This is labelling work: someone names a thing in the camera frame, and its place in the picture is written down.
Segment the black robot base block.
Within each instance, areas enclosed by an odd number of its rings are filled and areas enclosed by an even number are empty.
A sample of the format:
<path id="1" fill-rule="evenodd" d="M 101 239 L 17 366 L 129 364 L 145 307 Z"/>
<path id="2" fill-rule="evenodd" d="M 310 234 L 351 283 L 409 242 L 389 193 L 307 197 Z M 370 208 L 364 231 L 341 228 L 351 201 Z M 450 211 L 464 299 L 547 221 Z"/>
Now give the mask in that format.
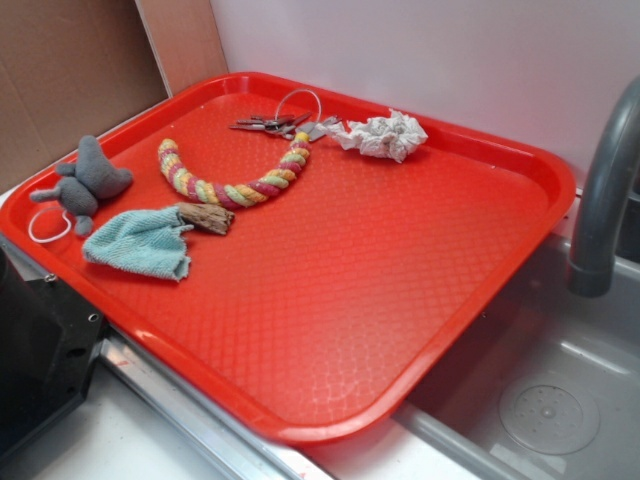
<path id="1" fill-rule="evenodd" d="M 107 322 L 53 273 L 26 279 L 1 248 L 1 462 L 86 399 Z"/>

